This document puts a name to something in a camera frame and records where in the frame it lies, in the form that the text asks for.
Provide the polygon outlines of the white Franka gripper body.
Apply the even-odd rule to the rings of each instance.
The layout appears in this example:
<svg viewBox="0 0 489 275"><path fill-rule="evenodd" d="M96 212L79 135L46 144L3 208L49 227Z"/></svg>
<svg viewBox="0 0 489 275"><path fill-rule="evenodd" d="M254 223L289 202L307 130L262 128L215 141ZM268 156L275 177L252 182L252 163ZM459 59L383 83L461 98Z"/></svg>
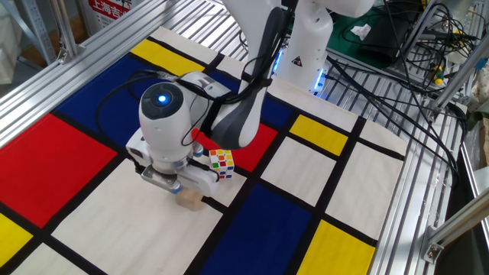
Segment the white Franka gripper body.
<svg viewBox="0 0 489 275"><path fill-rule="evenodd" d="M181 160L155 160L139 128L126 144L127 152L141 165L141 178L170 193L177 194L183 187L204 196L212 196L219 186L219 175L196 157L203 154L203 146L192 142L189 153Z"/></svg>

